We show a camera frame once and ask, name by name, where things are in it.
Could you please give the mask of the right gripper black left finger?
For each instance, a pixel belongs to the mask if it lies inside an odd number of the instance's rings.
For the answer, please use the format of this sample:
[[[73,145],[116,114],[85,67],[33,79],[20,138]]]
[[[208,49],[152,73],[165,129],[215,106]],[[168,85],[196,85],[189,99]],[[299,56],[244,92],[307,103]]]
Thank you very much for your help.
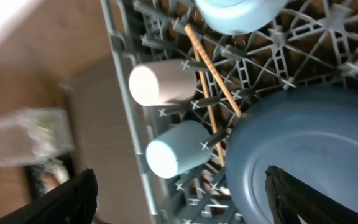
[[[98,183],[85,169],[37,200],[0,218],[0,224],[91,224],[97,208]]]

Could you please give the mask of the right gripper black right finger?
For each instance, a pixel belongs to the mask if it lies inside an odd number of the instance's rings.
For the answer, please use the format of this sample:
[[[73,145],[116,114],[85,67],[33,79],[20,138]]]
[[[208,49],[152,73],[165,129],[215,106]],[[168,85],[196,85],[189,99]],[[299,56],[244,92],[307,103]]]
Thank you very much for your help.
[[[265,171],[265,190],[274,224],[357,223],[358,213],[337,203],[277,166]]]

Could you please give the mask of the wooden chopstick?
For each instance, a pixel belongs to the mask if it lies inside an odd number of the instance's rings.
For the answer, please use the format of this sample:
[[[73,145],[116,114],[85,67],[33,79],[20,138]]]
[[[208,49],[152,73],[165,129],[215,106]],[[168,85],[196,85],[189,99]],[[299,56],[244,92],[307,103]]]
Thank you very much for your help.
[[[201,62],[200,55],[199,55],[198,51],[196,50],[195,46],[193,46],[193,50],[194,50],[194,55],[195,55],[196,61]],[[207,81],[206,81],[206,75],[202,71],[199,71],[198,73],[199,73],[199,77],[200,77],[200,80],[201,80],[201,86],[202,86],[202,89],[203,89],[204,97],[209,98],[210,95],[209,95],[209,90],[208,90],[208,84],[207,84]],[[214,110],[213,110],[213,107],[211,105],[207,106],[207,109],[208,109],[208,113],[209,113],[209,120],[210,120],[210,123],[211,123],[212,131],[215,134],[218,131],[218,126],[216,124],[216,119],[215,119],[215,116],[214,116]],[[220,142],[218,142],[216,144],[216,150],[218,152],[218,157],[219,157],[221,167],[225,167],[226,164],[225,164],[224,155],[223,155],[223,148],[222,148],[222,145],[221,145]]]
[[[201,42],[198,40],[196,33],[192,29],[190,24],[187,24],[184,27],[184,30],[191,40],[191,43],[194,45],[195,49],[199,53],[200,57],[203,59],[204,63],[206,64],[207,68],[213,75],[214,79],[216,80],[217,84],[219,85],[220,89],[223,91],[225,97],[227,98],[229,104],[232,106],[235,114],[238,117],[241,117],[242,112],[239,109],[237,103],[235,102],[234,98],[231,95],[231,92],[228,90],[227,86],[224,84],[224,81],[220,77],[219,72],[216,70],[215,66],[213,65],[209,55],[206,53],[204,47],[201,45]]]

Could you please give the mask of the dark blue plate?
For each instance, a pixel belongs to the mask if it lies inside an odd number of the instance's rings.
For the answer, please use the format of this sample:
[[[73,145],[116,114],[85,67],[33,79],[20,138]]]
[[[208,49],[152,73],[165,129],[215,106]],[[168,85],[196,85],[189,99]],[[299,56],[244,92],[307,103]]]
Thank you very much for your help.
[[[227,142],[226,181],[246,223],[272,223],[270,166],[358,213],[358,91],[278,91],[251,106]]]

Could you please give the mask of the light blue cup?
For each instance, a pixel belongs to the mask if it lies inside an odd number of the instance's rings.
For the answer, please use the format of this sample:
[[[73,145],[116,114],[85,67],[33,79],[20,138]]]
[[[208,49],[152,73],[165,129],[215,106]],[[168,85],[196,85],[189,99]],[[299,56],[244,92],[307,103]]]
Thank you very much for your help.
[[[207,162],[211,153],[201,142],[210,137],[196,121],[184,121],[164,132],[146,147],[145,157],[151,171],[169,179]]]

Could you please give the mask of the light blue bowl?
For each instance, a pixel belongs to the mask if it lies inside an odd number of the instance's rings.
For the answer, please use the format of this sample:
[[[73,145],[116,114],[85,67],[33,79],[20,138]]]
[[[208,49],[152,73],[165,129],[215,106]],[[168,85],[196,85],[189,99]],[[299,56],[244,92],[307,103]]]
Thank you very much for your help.
[[[207,25],[224,35],[247,34],[274,19],[287,0],[195,0]]]

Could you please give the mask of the pink cup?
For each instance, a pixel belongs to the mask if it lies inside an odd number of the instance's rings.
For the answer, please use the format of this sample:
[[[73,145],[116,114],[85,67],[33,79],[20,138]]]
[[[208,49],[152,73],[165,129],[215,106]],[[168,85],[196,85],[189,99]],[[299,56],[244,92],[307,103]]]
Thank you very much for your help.
[[[136,65],[129,75],[129,90],[142,106],[179,105],[190,101],[197,89],[194,71],[184,68],[182,59]]]

